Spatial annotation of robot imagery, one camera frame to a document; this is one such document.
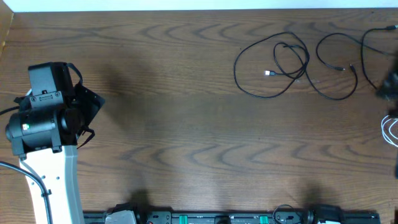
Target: white wall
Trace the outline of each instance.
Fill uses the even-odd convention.
[[[4,0],[14,12],[398,7],[398,0]]]

